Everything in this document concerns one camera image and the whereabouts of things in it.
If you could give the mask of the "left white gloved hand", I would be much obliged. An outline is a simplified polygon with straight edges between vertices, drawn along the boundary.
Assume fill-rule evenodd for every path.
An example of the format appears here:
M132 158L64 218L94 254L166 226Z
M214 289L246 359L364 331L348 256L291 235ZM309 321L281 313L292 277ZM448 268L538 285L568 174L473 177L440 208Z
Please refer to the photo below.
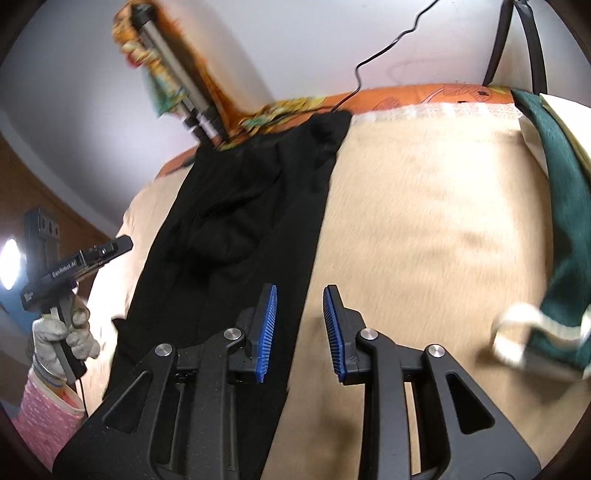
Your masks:
M55 352L55 346L64 341L77 360L96 359L100 346L90 332L90 311L84 301L73 296L70 309L72 326L68 327L57 313L43 314L32 324L34 344L33 368L47 384L61 387L66 384L66 373Z

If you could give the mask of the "left forearm pink sleeve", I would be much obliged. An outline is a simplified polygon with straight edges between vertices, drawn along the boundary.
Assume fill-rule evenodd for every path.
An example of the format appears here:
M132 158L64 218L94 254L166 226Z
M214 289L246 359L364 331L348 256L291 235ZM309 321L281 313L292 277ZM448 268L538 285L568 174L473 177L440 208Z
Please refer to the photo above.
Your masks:
M29 370L19 412L12 420L16 431L36 458L52 470L54 461L85 418L82 399L67 385L51 390Z

